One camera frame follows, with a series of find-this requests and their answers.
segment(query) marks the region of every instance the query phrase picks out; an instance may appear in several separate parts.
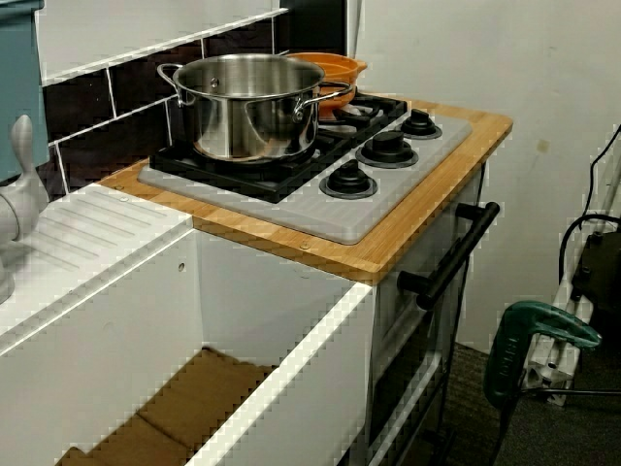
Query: black oven handle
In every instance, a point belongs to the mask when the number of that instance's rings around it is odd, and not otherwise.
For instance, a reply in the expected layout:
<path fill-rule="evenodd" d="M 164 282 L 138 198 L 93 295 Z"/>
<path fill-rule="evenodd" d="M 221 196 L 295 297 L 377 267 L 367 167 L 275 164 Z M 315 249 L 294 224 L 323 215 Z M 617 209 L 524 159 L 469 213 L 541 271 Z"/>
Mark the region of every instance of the black oven handle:
<path fill-rule="evenodd" d="M 424 311 L 431 310 L 500 211 L 501 207 L 495 202 L 488 202 L 485 208 L 458 204 L 455 215 L 473 222 L 466 236 L 455 241 L 441 259 L 438 268 L 428 278 L 406 271 L 400 272 L 397 279 L 399 289 L 418 294 L 418 307 Z"/>

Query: gray stovetop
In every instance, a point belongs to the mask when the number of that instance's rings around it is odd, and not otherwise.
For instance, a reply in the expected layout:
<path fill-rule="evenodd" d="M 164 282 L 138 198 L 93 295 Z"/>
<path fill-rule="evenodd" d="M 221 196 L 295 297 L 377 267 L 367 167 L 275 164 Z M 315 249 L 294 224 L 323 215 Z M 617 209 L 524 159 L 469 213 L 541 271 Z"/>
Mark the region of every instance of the gray stovetop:
<path fill-rule="evenodd" d="M 396 129 L 408 115 L 403 115 L 382 131 Z M 358 148 L 277 204 L 165 174 L 148 166 L 143 168 L 138 180 L 224 209 L 337 243 L 353 245 L 362 240 L 472 132 L 470 124 L 464 119 L 447 116 L 432 116 L 432 119 L 442 130 L 438 139 L 406 139 L 418 153 L 419 159 L 415 165 L 401 169 L 383 169 L 359 163 L 360 168 L 377 182 L 377 192 L 366 199 L 336 199 L 319 189 L 320 181 L 346 161 L 355 158 Z"/>

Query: gray carpet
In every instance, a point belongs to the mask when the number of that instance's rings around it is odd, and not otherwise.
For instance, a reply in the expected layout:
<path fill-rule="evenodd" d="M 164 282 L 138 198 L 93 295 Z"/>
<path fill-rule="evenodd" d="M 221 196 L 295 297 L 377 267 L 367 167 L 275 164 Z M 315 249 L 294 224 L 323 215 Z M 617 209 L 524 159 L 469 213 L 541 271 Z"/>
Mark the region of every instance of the gray carpet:
<path fill-rule="evenodd" d="M 583 353 L 575 388 L 621 389 L 620 342 L 614 335 L 605 335 L 604 342 Z M 457 438 L 446 464 L 485 466 L 499 429 L 499 415 L 482 392 L 487 355 L 457 345 L 453 361 L 444 426 L 455 429 Z M 619 466 L 620 439 L 621 397 L 574 396 L 564 408 L 522 399 L 496 466 Z"/>
<path fill-rule="evenodd" d="M 498 412 L 483 395 L 487 355 L 456 345 L 453 357 L 443 425 L 454 429 L 457 437 L 446 465 L 485 465 L 499 428 Z"/>

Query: black burner grate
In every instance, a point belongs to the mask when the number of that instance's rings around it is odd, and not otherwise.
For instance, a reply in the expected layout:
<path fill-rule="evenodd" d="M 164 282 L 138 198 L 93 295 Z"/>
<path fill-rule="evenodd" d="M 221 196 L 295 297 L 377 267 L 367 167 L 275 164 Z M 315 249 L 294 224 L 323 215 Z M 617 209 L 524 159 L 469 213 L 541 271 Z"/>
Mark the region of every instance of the black burner grate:
<path fill-rule="evenodd" d="M 371 111 L 361 116 L 335 111 L 337 121 L 330 124 L 354 126 L 356 132 L 319 128 L 312 148 L 293 159 L 261 164 L 226 162 L 209 159 L 188 143 L 175 142 L 153 154 L 149 165 L 161 172 L 275 204 L 407 111 L 403 101 L 364 94 L 356 94 L 350 105 Z"/>

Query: burner knob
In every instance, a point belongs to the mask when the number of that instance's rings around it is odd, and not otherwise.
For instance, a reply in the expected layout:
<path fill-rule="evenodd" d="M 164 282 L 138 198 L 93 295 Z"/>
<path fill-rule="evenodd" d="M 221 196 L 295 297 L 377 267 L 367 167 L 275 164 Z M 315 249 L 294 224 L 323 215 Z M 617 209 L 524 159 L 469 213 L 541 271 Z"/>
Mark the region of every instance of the burner knob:
<path fill-rule="evenodd" d="M 404 133 L 401 131 L 376 134 L 365 143 L 361 153 L 369 160 L 384 164 L 406 162 L 414 157 L 414 151 L 404 142 Z"/>
<path fill-rule="evenodd" d="M 385 131 L 373 137 L 372 148 L 379 152 L 399 151 L 404 145 L 404 133 Z"/>
<path fill-rule="evenodd" d="M 429 117 L 429 114 L 421 110 L 412 110 L 401 129 L 403 132 L 413 136 L 429 136 L 436 132 L 436 125 Z"/>
<path fill-rule="evenodd" d="M 349 160 L 328 177 L 328 187 L 338 193 L 354 194 L 369 189 L 371 179 L 358 168 L 356 160 Z"/>

